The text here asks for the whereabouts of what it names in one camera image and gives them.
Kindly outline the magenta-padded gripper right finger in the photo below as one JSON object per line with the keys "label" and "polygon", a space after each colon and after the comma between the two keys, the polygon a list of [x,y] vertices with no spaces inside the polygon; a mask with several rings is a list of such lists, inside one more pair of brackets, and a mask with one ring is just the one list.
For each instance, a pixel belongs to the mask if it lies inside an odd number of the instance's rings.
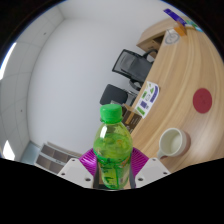
{"label": "magenta-padded gripper right finger", "polygon": [[140,150],[133,149],[129,174],[132,189],[148,185],[169,174],[168,169],[157,158],[148,158]]}

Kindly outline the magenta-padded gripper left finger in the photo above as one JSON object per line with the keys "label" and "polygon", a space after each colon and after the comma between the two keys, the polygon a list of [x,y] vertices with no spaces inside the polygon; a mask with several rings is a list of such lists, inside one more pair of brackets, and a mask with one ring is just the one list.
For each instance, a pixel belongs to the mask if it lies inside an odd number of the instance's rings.
{"label": "magenta-padded gripper left finger", "polygon": [[93,150],[88,150],[80,158],[71,158],[58,176],[84,188],[97,186],[98,164]]}

